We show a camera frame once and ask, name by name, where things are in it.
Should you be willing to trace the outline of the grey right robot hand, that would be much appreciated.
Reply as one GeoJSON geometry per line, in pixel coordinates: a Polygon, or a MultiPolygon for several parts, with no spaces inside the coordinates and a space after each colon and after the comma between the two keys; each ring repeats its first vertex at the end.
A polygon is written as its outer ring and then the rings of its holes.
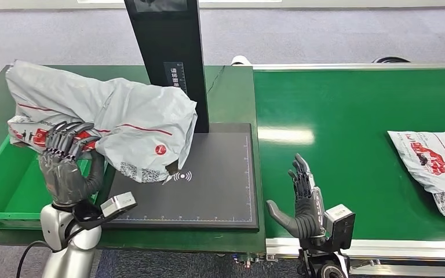
{"type": "Polygon", "coordinates": [[[294,155],[293,167],[288,175],[293,182],[294,216],[284,213],[273,200],[266,201],[269,215],[295,238],[322,237],[325,231],[321,190],[316,186],[309,164],[299,153],[294,155]]]}

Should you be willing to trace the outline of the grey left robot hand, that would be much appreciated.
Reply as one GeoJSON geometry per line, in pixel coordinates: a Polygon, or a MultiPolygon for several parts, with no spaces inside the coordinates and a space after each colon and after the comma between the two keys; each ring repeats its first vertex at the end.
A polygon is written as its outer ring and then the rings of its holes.
{"type": "Polygon", "coordinates": [[[101,137],[80,136],[92,128],[90,122],[62,121],[46,133],[45,150],[38,160],[55,206],[72,207],[103,186],[104,156],[89,147],[101,137]]]}

